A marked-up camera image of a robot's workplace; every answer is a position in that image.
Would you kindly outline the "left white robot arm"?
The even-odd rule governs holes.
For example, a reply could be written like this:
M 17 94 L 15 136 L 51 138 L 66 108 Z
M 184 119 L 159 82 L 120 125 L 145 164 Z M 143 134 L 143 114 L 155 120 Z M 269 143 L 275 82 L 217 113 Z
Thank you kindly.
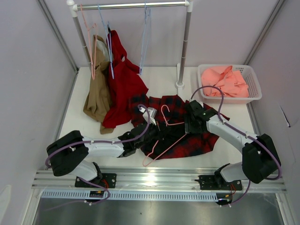
M 56 177 L 75 175 L 95 188 L 101 184 L 103 176 L 99 166 L 95 162 L 86 161 L 86 158 L 129 157 L 137 149 L 162 139 L 169 132 L 170 128 L 166 125 L 143 123 L 117 138 L 95 140 L 74 130 L 46 148 L 48 157 L 45 164 Z

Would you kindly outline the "pink hanger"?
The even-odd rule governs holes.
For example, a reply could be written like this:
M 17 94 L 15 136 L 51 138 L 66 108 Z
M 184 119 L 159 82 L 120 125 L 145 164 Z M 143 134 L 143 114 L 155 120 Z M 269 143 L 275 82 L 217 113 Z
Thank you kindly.
M 89 56 L 90 56 L 90 65 L 91 65 L 91 78 L 92 80 L 95 80 L 95 76 L 96 76 L 96 47 L 93 44 L 93 36 L 91 35 L 91 31 L 93 29 L 95 29 L 97 27 L 97 25 L 94 23 L 91 27 L 88 26 L 87 21 L 85 19 L 84 16 L 84 12 L 83 12 L 83 5 L 80 4 L 80 10 L 82 13 L 82 18 L 84 21 L 84 25 L 87 31 L 87 35 L 88 35 L 88 47 L 89 47 Z
M 170 112 L 170 109 L 167 105 L 162 105 L 160 110 L 161 110 L 161 113 L 163 115 L 163 118 L 164 118 L 164 121 L 165 121 L 165 125 L 166 127 L 170 127 L 170 126 L 177 126 L 177 125 L 181 125 L 181 124 L 184 124 L 184 122 L 179 122 L 179 123 L 173 123 L 173 124 L 170 124 L 168 122 L 168 120 L 166 119 L 165 117 L 165 114 L 163 112 L 163 108 L 166 107 L 168 112 Z M 160 155 L 158 155 L 156 158 L 152 159 L 149 163 L 145 164 L 145 161 L 149 158 L 150 155 L 152 155 L 154 153 L 154 150 L 155 150 L 155 147 L 157 146 L 157 144 L 159 143 L 159 140 L 157 140 L 152 148 L 152 151 L 146 155 L 146 157 L 144 158 L 144 160 L 142 161 L 142 165 L 143 167 L 147 167 L 149 166 L 150 164 L 152 164 L 154 161 L 156 161 L 157 159 L 159 159 L 161 156 L 163 156 L 168 150 L 170 150 L 175 144 L 177 144 L 182 138 L 184 138 L 186 136 L 186 134 L 184 134 L 181 138 L 179 138 L 176 142 L 174 142 L 172 145 L 170 145 L 166 150 L 164 150 L 163 152 L 161 152 Z

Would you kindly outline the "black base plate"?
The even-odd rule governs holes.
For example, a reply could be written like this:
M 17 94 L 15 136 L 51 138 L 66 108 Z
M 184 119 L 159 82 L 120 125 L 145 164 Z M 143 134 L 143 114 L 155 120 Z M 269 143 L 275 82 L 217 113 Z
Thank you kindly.
M 102 178 L 94 178 L 90 182 L 105 188 L 115 188 L 117 181 L 117 174 L 115 173 L 103 173 Z M 76 188 L 95 188 L 96 186 L 88 184 L 82 181 L 79 177 L 76 177 L 75 180 Z
M 243 189 L 241 180 L 227 182 L 222 177 L 215 175 L 199 175 L 195 181 L 199 183 L 201 190 L 241 191 Z

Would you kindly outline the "tan hanging garment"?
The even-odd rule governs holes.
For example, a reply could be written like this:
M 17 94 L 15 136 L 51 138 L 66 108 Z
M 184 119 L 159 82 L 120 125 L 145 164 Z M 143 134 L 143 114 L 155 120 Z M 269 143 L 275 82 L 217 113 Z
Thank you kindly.
M 100 123 L 100 134 L 110 134 L 112 128 L 104 126 L 104 119 L 113 105 L 109 87 L 107 84 L 109 60 L 105 56 L 108 53 L 107 45 L 100 36 L 93 36 L 92 47 L 92 71 L 94 76 L 90 79 L 89 93 L 86 97 L 83 112 Z

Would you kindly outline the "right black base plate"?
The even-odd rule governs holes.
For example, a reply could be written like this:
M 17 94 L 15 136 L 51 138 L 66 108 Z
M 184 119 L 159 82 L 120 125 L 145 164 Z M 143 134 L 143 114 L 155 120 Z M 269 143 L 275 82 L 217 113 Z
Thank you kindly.
M 241 191 L 243 189 L 241 180 L 227 182 L 222 177 L 215 175 L 199 175 L 195 181 L 199 183 L 201 190 Z

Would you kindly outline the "white plastic basket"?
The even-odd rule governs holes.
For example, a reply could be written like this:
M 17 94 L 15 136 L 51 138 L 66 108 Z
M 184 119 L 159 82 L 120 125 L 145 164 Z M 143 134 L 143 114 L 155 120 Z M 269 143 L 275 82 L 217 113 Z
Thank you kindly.
M 201 73 L 210 67 L 214 66 L 233 66 L 234 70 L 239 70 L 248 85 L 249 97 L 237 98 L 237 97 L 224 97 L 224 103 L 226 104 L 247 104 L 254 100 L 262 98 L 261 87 L 256 77 L 254 70 L 250 66 L 246 65 L 214 65 L 214 64 L 202 64 L 197 68 L 198 84 L 202 87 Z

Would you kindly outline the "red hanging garment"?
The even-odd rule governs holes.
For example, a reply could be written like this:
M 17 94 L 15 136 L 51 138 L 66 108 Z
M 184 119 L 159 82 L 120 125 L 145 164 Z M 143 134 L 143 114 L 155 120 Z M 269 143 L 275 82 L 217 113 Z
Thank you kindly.
M 148 88 L 139 76 L 140 68 L 127 58 L 127 51 L 121 44 L 117 31 L 112 30 L 110 34 L 113 61 L 112 67 L 109 68 L 107 84 L 112 105 L 106 113 L 102 125 L 105 128 L 116 128 L 131 120 L 130 99 L 146 94 Z

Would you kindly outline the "red plaid skirt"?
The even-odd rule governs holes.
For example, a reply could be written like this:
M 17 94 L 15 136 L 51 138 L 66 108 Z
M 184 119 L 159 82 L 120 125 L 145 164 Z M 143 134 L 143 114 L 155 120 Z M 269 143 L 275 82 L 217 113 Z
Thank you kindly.
M 157 109 L 155 120 L 158 126 L 165 125 L 165 121 L 160 110 L 162 105 L 167 105 L 170 109 L 170 112 L 168 112 L 166 107 L 163 108 L 165 117 L 170 124 L 184 122 L 186 102 L 184 102 L 179 96 L 163 96 L 162 98 L 156 98 L 147 97 L 145 94 L 141 94 L 132 97 L 129 101 L 131 122 L 134 127 L 146 123 L 142 113 L 138 109 L 139 104 Z M 154 153 L 149 156 L 150 158 L 156 158 L 161 154 L 161 152 L 166 150 L 170 145 L 172 145 L 185 134 L 184 124 L 171 126 L 171 128 L 171 133 L 162 140 L 159 140 L 159 143 L 155 147 Z M 214 145 L 216 144 L 218 138 L 219 136 L 209 132 L 202 134 L 186 134 L 184 138 L 182 138 L 159 159 L 193 157 L 211 152 L 213 151 Z M 144 153 L 144 155 L 148 155 L 152 151 L 155 142 L 156 141 L 153 141 L 150 144 L 146 144 L 141 147 L 141 151 Z

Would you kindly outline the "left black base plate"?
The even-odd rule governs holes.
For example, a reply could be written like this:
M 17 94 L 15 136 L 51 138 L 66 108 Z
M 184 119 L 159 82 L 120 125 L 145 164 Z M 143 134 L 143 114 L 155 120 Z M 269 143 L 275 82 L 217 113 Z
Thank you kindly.
M 94 178 L 90 182 L 105 188 L 115 188 L 117 181 L 117 174 L 115 173 L 103 173 L 102 178 Z M 76 188 L 95 188 L 96 186 L 88 184 L 82 181 L 79 177 L 76 177 L 75 180 Z

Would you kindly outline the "aluminium mounting rail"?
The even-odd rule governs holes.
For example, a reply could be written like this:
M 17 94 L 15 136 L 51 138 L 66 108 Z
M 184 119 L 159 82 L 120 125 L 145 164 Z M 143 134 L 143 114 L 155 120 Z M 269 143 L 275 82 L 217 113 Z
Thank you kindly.
M 158 192 L 192 192 L 198 190 L 195 180 L 200 175 L 212 175 L 214 168 L 178 169 L 155 167 L 103 167 L 103 173 L 117 175 L 114 190 L 124 191 L 158 191 Z M 74 175 L 55 177 L 52 170 L 38 170 L 32 188 L 74 189 Z

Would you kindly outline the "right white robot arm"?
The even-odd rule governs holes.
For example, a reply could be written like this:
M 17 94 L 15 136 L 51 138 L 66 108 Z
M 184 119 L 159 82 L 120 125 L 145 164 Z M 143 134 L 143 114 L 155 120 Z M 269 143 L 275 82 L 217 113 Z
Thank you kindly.
M 269 180 L 278 172 L 281 177 L 281 163 L 272 138 L 243 131 L 213 108 L 205 109 L 193 100 L 185 105 L 185 131 L 188 134 L 217 135 L 240 151 L 239 163 L 227 164 L 215 171 L 214 184 L 225 189 L 235 180 L 249 180 L 258 184 Z

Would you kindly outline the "metal clothes rack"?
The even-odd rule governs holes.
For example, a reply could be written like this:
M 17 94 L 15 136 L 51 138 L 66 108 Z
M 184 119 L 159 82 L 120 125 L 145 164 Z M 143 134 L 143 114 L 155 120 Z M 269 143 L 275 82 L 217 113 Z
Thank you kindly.
M 182 53 L 181 53 L 181 60 L 180 63 L 177 64 L 177 82 L 175 83 L 175 87 L 177 89 L 177 94 L 181 98 L 183 97 L 183 90 L 185 84 L 183 82 L 184 77 L 184 69 L 185 69 L 185 61 L 186 61 L 186 53 L 187 53 L 187 46 L 188 46 L 188 36 L 189 36 L 189 28 L 190 28 L 190 21 L 191 15 L 193 11 L 193 1 L 192 0 L 185 0 L 185 1 L 175 1 L 175 2 L 144 2 L 144 3 L 121 3 L 121 4 L 108 4 L 108 5 L 83 5 L 78 6 L 75 4 L 73 0 L 66 1 L 66 4 L 70 10 L 71 16 L 73 18 L 79 39 L 81 41 L 82 47 L 85 52 L 85 56 L 87 59 L 88 64 L 92 67 L 94 63 L 92 62 L 91 51 L 88 49 L 84 35 L 82 32 L 82 28 L 80 26 L 80 22 L 78 20 L 78 11 L 84 10 L 101 10 L 101 9 L 123 9 L 123 8 L 154 8 L 154 7 L 179 7 L 184 6 L 186 8 L 186 19 L 185 19 L 185 29 L 184 29 L 184 38 L 183 38 L 183 45 L 182 45 Z

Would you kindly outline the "pink garment in basket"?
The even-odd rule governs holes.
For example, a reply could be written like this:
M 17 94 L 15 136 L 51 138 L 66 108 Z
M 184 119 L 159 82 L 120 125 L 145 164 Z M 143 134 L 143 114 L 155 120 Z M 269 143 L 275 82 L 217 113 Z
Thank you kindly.
M 247 98 L 249 97 L 248 85 L 239 70 L 233 66 L 214 66 L 205 69 L 201 73 L 202 86 L 215 86 L 219 88 L 225 97 Z

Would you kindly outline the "right blue hanger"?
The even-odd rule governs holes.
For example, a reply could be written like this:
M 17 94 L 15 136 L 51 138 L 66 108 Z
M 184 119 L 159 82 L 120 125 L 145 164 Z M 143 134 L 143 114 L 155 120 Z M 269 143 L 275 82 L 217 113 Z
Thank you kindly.
M 142 45 L 141 45 L 141 58 L 139 64 L 139 74 L 143 74 L 143 67 L 146 59 L 148 44 L 149 44 L 149 36 L 150 36 L 150 22 L 151 22 L 151 9 L 147 7 L 148 2 L 144 1 L 144 28 L 142 33 Z

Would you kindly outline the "left blue hanger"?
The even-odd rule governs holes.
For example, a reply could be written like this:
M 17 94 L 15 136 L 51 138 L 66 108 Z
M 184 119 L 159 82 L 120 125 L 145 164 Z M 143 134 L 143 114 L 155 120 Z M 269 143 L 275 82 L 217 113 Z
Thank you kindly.
M 112 74 L 112 79 L 114 79 L 115 76 L 114 76 L 114 70 L 113 70 L 113 53 L 112 53 L 111 33 L 108 29 L 109 23 L 104 22 L 103 16 L 101 14 L 101 7 L 100 7 L 99 4 L 97 4 L 97 9 L 98 9 L 98 12 L 99 12 L 99 15 L 100 15 L 100 18 L 101 18 L 101 23 L 104 27 L 104 31 L 105 31 L 105 35 L 106 35 L 106 44 L 107 44 L 107 47 L 108 47 L 108 55 L 109 55 L 111 74 Z

